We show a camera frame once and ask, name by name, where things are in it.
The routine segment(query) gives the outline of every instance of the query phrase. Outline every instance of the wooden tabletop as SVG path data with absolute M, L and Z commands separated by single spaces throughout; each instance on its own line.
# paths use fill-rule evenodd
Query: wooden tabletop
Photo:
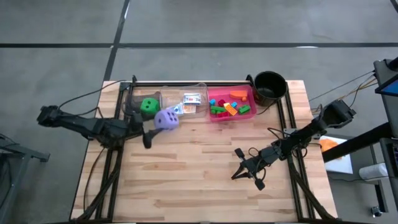
M 307 125 L 310 111 L 304 82 L 288 81 L 298 128 Z M 98 106 L 105 117 L 113 117 L 119 85 L 101 92 Z M 136 88 L 135 95 L 152 94 L 159 88 Z M 289 124 L 287 109 L 285 118 Z M 146 130 L 153 129 L 152 121 Z M 251 179 L 231 180 L 239 167 L 234 150 L 240 147 L 263 149 L 276 138 L 268 127 L 280 129 L 277 107 L 272 106 L 252 119 L 211 123 L 208 116 L 181 119 L 180 127 L 157 135 L 151 149 L 142 138 L 124 145 L 114 222 L 291 222 L 297 221 L 289 170 L 286 161 L 275 161 L 267 168 L 265 189 L 258 191 Z M 83 192 L 91 166 L 102 148 L 88 145 L 72 218 L 83 213 Z M 88 187 L 87 205 L 100 189 L 106 153 L 97 163 Z M 336 208 L 322 159 L 321 150 L 311 144 L 304 159 L 310 188 L 326 210 L 336 217 Z M 300 198 L 304 216 L 305 201 Z M 108 210 L 109 195 L 104 203 Z

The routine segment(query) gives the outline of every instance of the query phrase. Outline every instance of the green toy block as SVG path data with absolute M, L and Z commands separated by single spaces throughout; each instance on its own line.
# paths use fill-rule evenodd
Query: green toy block
M 243 105 L 243 106 L 241 106 L 241 107 L 238 109 L 238 111 L 239 111 L 239 114 L 240 114 L 240 115 L 245 114 L 245 113 L 247 113 L 247 112 L 250 111 L 250 106 L 249 106 L 249 105 Z
M 225 108 L 222 108 L 222 107 L 220 107 L 220 106 L 211 106 L 211 107 L 210 107 L 210 110 L 211 110 L 211 113 L 213 113 L 213 111 L 214 111 L 215 113 L 218 113 L 218 112 L 225 112 L 225 111 L 226 111 Z
M 145 98 L 141 103 L 141 113 L 156 114 L 160 110 L 159 102 L 153 98 Z

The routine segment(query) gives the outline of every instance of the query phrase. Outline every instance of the small card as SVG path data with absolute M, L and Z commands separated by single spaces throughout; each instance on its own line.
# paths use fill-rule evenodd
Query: small card
M 182 110 L 182 106 L 183 106 L 182 103 L 179 103 L 179 104 L 171 106 L 167 109 L 174 111 L 176 114 L 184 114 L 184 112 Z
M 200 105 L 200 93 L 185 93 L 184 105 Z
M 195 105 L 183 105 L 182 106 L 182 111 L 184 113 L 196 113 L 197 112 L 197 107 Z

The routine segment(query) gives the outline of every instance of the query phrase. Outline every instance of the purple die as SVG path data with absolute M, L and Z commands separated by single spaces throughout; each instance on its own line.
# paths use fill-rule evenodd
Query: purple die
M 179 121 L 177 114 L 169 109 L 157 112 L 154 118 L 155 128 L 163 128 L 166 130 L 173 130 L 178 127 Z

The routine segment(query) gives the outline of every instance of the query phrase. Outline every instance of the orange toy block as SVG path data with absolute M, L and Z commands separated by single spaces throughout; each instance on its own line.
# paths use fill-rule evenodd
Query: orange toy block
M 231 98 L 240 99 L 243 102 L 248 100 L 248 92 L 246 90 L 230 91 L 229 96 Z
M 232 116 L 236 115 L 236 113 L 237 113 L 236 109 L 234 109 L 231 105 L 226 105 L 226 106 L 225 106 L 225 109 L 226 109 Z

